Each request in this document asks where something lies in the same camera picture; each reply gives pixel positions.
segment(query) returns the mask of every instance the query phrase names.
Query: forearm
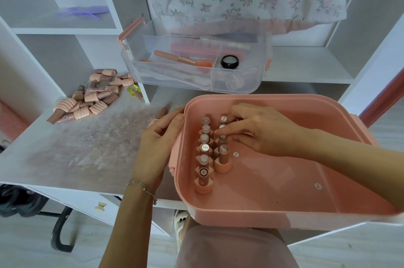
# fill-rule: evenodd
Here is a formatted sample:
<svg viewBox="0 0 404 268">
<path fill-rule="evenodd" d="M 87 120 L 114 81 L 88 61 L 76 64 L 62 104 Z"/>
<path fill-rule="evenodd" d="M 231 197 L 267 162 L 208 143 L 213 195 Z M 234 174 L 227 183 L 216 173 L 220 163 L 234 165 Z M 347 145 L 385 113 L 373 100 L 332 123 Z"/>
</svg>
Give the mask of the forearm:
<svg viewBox="0 0 404 268">
<path fill-rule="evenodd" d="M 321 163 L 404 211 L 404 153 L 311 130 L 303 158 Z"/>
<path fill-rule="evenodd" d="M 100 268 L 147 266 L 152 206 L 140 185 L 128 185 Z"/>
</svg>

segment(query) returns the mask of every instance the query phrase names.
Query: white slipper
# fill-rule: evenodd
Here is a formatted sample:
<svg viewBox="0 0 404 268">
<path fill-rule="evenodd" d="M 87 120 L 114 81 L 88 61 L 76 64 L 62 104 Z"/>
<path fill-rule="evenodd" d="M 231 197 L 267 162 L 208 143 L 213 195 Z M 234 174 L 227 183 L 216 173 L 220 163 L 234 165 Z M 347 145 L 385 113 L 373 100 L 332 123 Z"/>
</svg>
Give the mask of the white slipper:
<svg viewBox="0 0 404 268">
<path fill-rule="evenodd" d="M 174 215 L 174 229 L 175 229 L 175 237 L 177 239 L 177 253 L 179 252 L 179 247 L 181 246 L 181 242 L 179 241 L 179 232 L 184 227 L 185 220 L 189 216 L 188 211 L 177 210 Z"/>
</svg>

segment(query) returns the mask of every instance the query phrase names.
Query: person's right hand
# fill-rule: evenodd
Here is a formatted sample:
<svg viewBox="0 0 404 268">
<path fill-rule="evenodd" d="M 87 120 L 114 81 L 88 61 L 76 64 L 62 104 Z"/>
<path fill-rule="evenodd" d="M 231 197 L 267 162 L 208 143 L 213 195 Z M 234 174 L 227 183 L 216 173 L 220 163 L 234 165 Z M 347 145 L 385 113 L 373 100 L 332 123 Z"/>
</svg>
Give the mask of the person's right hand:
<svg viewBox="0 0 404 268">
<path fill-rule="evenodd" d="M 236 118 L 243 119 L 216 130 L 215 134 L 227 135 L 227 140 L 277 157 L 299 157 L 307 150 L 310 130 L 295 124 L 272 107 L 256 107 L 247 103 L 233 105 L 227 122 Z"/>
</svg>

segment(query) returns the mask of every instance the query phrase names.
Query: light wooden floor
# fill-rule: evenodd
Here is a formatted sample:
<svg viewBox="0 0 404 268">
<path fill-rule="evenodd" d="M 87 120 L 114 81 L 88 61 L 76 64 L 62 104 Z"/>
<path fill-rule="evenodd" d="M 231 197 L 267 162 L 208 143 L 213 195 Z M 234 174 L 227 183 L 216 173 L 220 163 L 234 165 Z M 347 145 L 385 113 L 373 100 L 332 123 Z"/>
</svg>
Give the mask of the light wooden floor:
<svg viewBox="0 0 404 268">
<path fill-rule="evenodd" d="M 404 99 L 372 127 L 381 146 L 404 151 Z M 44 210 L 61 212 L 63 206 L 49 201 Z M 98 266 L 112 227 L 74 211 L 63 227 L 62 242 L 72 239 L 71 254 L 55 251 L 50 236 L 55 218 L 13 216 L 0 218 L 0 267 L 88 267 Z M 77 237 L 71 237 L 78 230 Z M 329 236 L 290 246 L 300 268 L 402 268 L 404 226 L 367 223 Z M 149 267 L 173 267 L 175 238 L 153 236 Z"/>
</svg>

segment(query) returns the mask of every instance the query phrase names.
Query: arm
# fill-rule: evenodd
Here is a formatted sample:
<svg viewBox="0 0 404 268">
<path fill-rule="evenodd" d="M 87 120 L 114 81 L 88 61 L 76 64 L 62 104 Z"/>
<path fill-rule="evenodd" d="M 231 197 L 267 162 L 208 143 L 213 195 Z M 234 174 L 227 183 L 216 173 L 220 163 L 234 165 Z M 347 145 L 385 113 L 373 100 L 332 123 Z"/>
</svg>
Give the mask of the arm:
<svg viewBox="0 0 404 268">
<path fill-rule="evenodd" d="M 142 132 L 130 182 L 141 182 L 155 194 L 184 125 L 183 111 L 184 108 L 179 108 L 165 115 Z M 152 208 L 153 197 L 142 186 L 129 184 L 126 187 L 100 268 L 147 266 Z"/>
<path fill-rule="evenodd" d="M 404 153 L 298 126 L 274 108 L 240 103 L 216 131 L 253 150 L 316 161 L 355 180 L 404 211 Z"/>
</svg>

